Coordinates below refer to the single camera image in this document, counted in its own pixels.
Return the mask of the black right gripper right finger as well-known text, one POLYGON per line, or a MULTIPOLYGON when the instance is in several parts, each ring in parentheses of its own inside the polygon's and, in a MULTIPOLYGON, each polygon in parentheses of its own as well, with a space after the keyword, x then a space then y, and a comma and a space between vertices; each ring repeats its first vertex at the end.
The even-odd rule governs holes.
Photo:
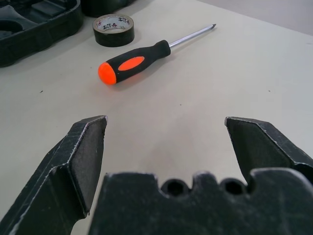
POLYGON ((247 180, 257 168, 290 168, 313 184, 313 159, 271 123, 243 117, 226 117, 238 165, 247 180))

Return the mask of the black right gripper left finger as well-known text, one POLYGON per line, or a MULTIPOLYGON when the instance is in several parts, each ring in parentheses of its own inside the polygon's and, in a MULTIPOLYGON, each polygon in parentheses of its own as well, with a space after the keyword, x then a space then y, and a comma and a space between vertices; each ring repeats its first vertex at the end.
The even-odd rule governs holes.
POLYGON ((0 235, 70 235, 91 210, 100 177, 107 117, 72 125, 46 154, 8 212, 0 235))

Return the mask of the black orange Phillips screwdriver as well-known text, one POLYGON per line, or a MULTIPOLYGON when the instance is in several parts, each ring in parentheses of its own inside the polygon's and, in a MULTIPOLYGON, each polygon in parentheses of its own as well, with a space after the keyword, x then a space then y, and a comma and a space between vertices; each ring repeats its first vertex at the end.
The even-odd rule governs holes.
POLYGON ((120 54, 98 68, 98 76, 106 85, 115 85, 147 69, 155 61, 171 54, 171 49, 216 27, 209 25, 172 43, 161 40, 150 47, 140 47, 120 54))

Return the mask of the black tool case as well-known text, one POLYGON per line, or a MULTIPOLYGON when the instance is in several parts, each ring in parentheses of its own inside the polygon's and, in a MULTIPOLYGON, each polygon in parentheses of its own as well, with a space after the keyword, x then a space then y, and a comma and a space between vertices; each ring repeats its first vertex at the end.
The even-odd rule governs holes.
POLYGON ((79 31, 83 16, 99 17, 135 0, 0 0, 0 68, 79 31))

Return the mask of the black electrical tape roll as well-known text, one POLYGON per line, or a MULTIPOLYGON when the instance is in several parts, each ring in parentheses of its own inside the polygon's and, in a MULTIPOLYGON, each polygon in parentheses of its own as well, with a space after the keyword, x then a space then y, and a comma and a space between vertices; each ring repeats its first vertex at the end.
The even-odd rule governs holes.
POLYGON ((121 47, 134 40, 134 21, 122 14, 107 14, 92 23, 95 40, 105 47, 121 47))

